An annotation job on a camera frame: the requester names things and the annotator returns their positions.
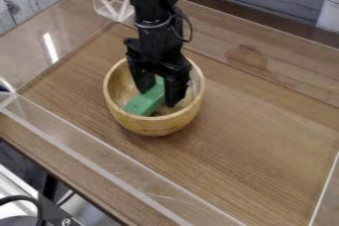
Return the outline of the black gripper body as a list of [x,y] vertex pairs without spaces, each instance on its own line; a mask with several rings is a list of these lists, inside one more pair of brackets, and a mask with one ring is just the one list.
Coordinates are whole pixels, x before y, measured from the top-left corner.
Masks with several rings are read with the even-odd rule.
[[184,38],[183,18],[164,21],[135,20],[136,38],[127,38],[127,61],[132,75],[187,75],[192,69],[181,53]]

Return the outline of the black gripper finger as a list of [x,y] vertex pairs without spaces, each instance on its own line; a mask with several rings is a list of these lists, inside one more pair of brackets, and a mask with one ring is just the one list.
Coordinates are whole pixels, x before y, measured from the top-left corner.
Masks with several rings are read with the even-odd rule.
[[140,93],[145,93],[156,82],[151,65],[147,62],[136,61],[132,58],[127,61],[135,86]]
[[164,78],[165,105],[172,108],[185,97],[188,82],[191,80],[187,70],[175,72]]

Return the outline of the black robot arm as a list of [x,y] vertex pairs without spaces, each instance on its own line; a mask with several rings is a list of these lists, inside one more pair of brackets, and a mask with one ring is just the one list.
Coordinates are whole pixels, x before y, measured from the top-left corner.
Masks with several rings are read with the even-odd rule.
[[173,107],[185,97],[192,65],[181,53],[184,25],[192,26],[176,6],[179,0],[128,0],[135,10],[136,38],[125,38],[129,73],[140,93],[164,79],[164,102]]

